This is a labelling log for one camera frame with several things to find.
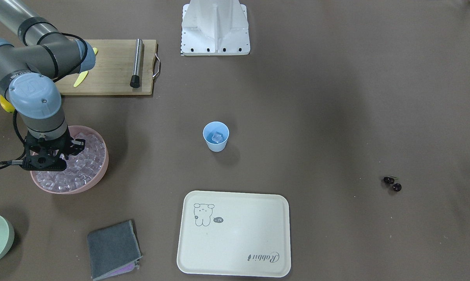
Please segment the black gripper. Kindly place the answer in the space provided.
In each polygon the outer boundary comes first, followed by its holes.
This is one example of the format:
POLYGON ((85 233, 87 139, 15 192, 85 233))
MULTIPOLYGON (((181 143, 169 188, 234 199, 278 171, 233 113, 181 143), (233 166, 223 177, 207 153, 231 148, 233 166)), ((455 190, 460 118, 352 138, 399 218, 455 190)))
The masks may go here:
POLYGON ((60 153, 64 160, 69 160, 71 155, 77 155, 77 151, 85 149, 85 142, 85 139, 74 139, 68 130, 54 139, 48 139, 43 134, 34 135, 29 131, 24 140, 24 150, 26 155, 30 155, 31 152, 60 153))

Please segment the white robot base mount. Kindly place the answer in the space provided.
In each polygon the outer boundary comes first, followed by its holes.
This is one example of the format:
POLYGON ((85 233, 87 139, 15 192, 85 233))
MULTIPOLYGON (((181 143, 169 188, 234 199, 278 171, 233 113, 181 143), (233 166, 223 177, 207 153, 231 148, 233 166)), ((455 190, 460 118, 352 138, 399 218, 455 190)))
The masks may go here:
POLYGON ((191 0, 182 11, 181 55, 250 53, 247 7, 238 0, 191 0))

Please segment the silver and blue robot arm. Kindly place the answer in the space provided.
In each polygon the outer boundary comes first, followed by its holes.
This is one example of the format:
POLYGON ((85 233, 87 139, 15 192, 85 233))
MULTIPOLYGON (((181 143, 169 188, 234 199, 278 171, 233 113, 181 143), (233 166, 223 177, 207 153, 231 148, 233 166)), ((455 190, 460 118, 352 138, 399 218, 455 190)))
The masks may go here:
POLYGON ((23 44, 15 47, 0 38, 0 95, 14 107, 14 119, 21 117, 27 127, 25 136, 16 130, 22 156, 34 152, 44 164, 79 154, 85 141, 71 137, 56 83, 95 66, 92 46, 60 32, 20 0, 0 0, 0 23, 23 44))

